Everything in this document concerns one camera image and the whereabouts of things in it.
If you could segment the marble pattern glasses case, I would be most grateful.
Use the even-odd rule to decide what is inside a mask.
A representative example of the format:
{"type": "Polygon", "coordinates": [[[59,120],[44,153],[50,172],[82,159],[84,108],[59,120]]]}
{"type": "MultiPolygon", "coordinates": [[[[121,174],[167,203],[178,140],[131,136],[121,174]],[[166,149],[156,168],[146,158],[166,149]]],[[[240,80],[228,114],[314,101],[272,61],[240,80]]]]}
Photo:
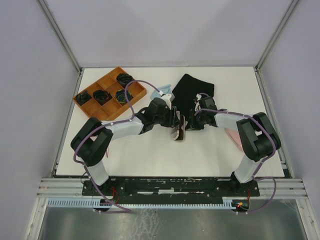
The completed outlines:
{"type": "Polygon", "coordinates": [[[171,138],[174,141],[181,142],[185,139],[186,119],[179,111],[177,112],[177,118],[179,123],[171,129],[171,138]]]}

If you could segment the pink glasses case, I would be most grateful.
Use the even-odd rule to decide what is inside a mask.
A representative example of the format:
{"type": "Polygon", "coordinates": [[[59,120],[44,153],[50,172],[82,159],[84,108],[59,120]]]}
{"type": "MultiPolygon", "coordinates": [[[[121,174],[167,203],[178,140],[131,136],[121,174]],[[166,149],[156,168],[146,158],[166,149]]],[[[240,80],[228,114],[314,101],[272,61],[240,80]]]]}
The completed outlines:
{"type": "Polygon", "coordinates": [[[229,138],[232,140],[232,142],[235,144],[235,146],[243,152],[243,147],[240,139],[240,135],[237,131],[229,128],[224,129],[225,133],[229,136],[229,138]]]}

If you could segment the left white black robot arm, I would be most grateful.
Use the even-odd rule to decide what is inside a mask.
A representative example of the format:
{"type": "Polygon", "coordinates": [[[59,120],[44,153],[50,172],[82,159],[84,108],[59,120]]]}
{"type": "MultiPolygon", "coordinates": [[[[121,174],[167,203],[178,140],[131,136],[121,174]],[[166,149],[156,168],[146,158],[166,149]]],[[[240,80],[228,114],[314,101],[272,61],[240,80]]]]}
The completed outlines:
{"type": "Polygon", "coordinates": [[[132,135],[142,135],[155,125],[171,128],[174,140],[184,136],[185,117],[175,106],[169,106],[162,98],[154,98],[147,107],[134,113],[132,117],[117,121],[100,121],[91,117],[72,139],[73,160],[77,157],[85,172],[94,182],[93,189],[99,195],[106,195],[111,189],[109,174],[105,170],[103,157],[113,140],[132,135]]]}

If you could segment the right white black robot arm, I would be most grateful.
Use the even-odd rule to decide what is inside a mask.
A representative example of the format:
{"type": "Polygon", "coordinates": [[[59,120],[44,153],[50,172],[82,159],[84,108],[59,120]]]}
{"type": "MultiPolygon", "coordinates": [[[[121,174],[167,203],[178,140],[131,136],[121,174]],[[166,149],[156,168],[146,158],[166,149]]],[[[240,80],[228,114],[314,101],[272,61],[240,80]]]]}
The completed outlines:
{"type": "Polygon", "coordinates": [[[205,125],[209,125],[238,133],[244,156],[230,176],[229,189],[236,196],[242,195],[264,162],[281,148],[276,130],[264,112],[249,115],[217,109],[211,96],[200,96],[194,103],[195,108],[190,111],[187,122],[188,130],[203,130],[205,125]]]}

